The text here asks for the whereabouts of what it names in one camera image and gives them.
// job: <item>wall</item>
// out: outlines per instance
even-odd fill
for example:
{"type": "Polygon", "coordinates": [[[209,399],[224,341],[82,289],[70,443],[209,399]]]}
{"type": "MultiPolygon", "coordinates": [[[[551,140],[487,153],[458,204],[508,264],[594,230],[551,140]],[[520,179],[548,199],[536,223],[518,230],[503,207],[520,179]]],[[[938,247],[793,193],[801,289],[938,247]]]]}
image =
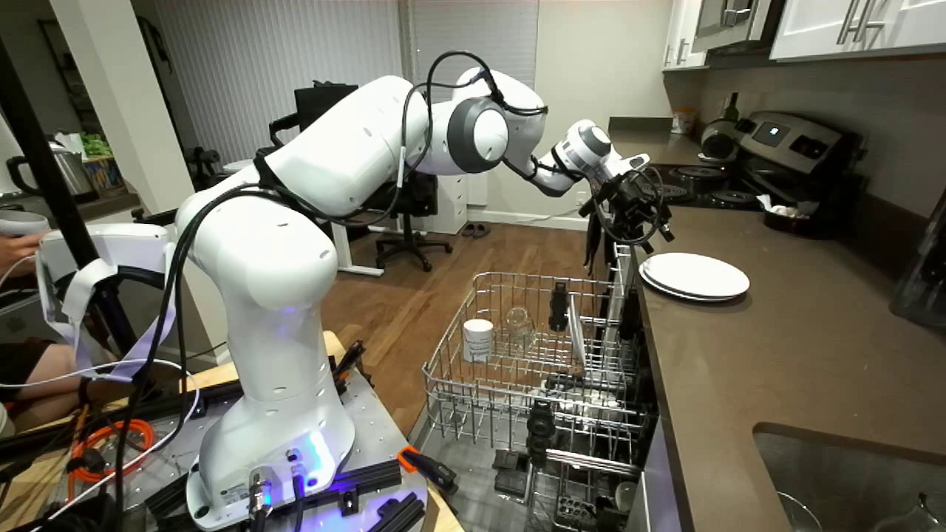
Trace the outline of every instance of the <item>wall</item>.
{"type": "Polygon", "coordinates": [[[17,78],[33,102],[45,134],[81,130],[76,114],[64,99],[48,43],[35,20],[54,20],[48,0],[4,0],[0,38],[17,78]]]}
{"type": "MultiPolygon", "coordinates": [[[[540,0],[536,44],[536,88],[551,106],[537,153],[566,130],[608,117],[668,117],[662,88],[662,43],[670,3],[665,0],[540,0]]],[[[566,199],[543,199],[506,168],[490,176],[486,220],[536,223],[573,220],[589,199],[580,185],[566,199]]]]}
{"type": "Polygon", "coordinates": [[[403,75],[397,0],[153,3],[202,146],[246,161],[314,80],[403,75]]]}
{"type": "Polygon", "coordinates": [[[694,103],[703,122],[738,91],[743,114],[793,109],[861,134],[869,193],[920,217],[928,217],[946,189],[942,86],[946,59],[668,75],[673,103],[694,103]]]}

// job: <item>dish rack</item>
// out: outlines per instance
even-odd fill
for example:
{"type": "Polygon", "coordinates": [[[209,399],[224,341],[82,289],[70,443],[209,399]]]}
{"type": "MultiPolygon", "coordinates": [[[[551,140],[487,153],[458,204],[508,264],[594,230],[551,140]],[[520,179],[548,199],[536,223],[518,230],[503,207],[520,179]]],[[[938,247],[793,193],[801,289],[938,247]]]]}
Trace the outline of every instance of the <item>dish rack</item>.
{"type": "MultiPolygon", "coordinates": [[[[526,493],[518,501],[530,508],[524,529],[551,529],[536,523],[563,529],[563,520],[570,523],[569,529],[582,529],[576,514],[594,514],[601,498],[617,508],[628,501],[620,493],[635,483],[650,414],[631,406],[641,349],[617,335],[628,300],[623,267],[617,260],[613,285],[481,272],[431,360],[424,365],[430,391],[424,422],[435,440],[430,453],[446,464],[453,455],[458,467],[469,467],[469,477],[498,473],[499,455],[526,461],[526,493]],[[493,325],[487,359],[468,359],[468,319],[493,325]]],[[[480,498],[490,489],[499,492],[499,473],[493,486],[480,486],[480,498]]]]}

